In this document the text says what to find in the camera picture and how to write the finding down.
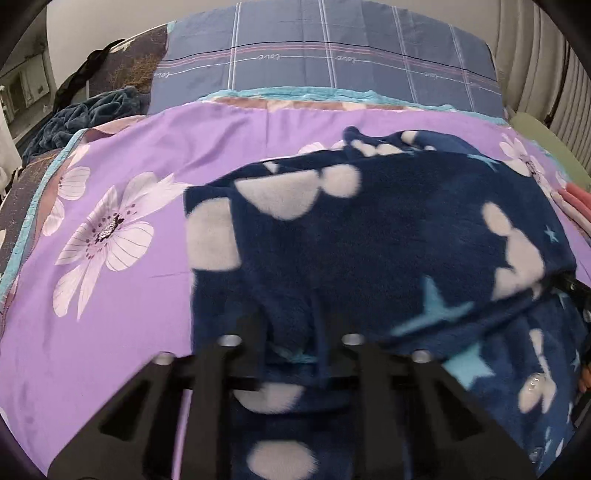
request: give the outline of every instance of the dark blue towel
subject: dark blue towel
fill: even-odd
[[[269,390],[268,408],[238,395],[254,412],[289,415],[237,404],[236,451],[258,455],[273,431],[308,445],[315,478],[348,476],[335,449],[350,454],[351,436],[307,417],[348,403],[320,388],[323,319],[341,313],[392,352],[445,361],[543,471],[572,433],[585,336],[568,297],[548,287],[575,262],[547,199],[531,176],[450,135],[343,137],[343,150],[253,164],[186,191],[195,350],[261,306],[265,378],[309,387]],[[293,415],[300,426],[289,426]]]
[[[24,165],[37,155],[65,147],[72,136],[82,128],[98,127],[111,120],[145,113],[148,97],[139,93],[135,87],[128,86],[102,93],[60,110],[29,143],[22,155]]]

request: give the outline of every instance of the flower print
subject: flower print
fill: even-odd
[[[506,134],[503,134],[506,142],[500,142],[499,147],[510,160],[502,160],[505,165],[513,169],[524,177],[531,177],[531,172],[528,166],[523,162],[524,158],[528,157],[527,150],[521,143],[519,138],[515,138],[512,142]]]
[[[63,317],[80,285],[77,318],[80,319],[103,264],[111,271],[131,267],[148,250],[154,228],[138,222],[160,210],[181,195],[187,183],[174,183],[174,176],[158,181],[152,172],[134,177],[127,184],[121,201],[112,186],[96,204],[86,221],[62,249],[56,265],[79,261],[57,282],[53,291],[53,310]]]
[[[78,200],[84,195],[86,190],[86,180],[88,180],[90,175],[90,169],[88,167],[74,167],[74,165],[86,155],[89,148],[89,144],[83,144],[72,152],[70,165],[60,178],[58,184],[56,202],[53,204],[51,212],[45,219],[43,227],[41,228],[41,233],[43,233],[43,235],[51,236],[56,233],[66,216],[64,204],[61,202],[60,198],[64,200]]]
[[[503,137],[507,142],[501,142],[499,146],[505,155],[511,158],[511,160],[508,161],[503,160],[505,165],[524,177],[533,176],[544,195],[546,195],[546,198],[551,200],[554,189],[545,177],[546,170],[542,164],[533,155],[527,153],[527,150],[519,138],[516,137],[515,140],[511,142],[506,134],[503,134]]]

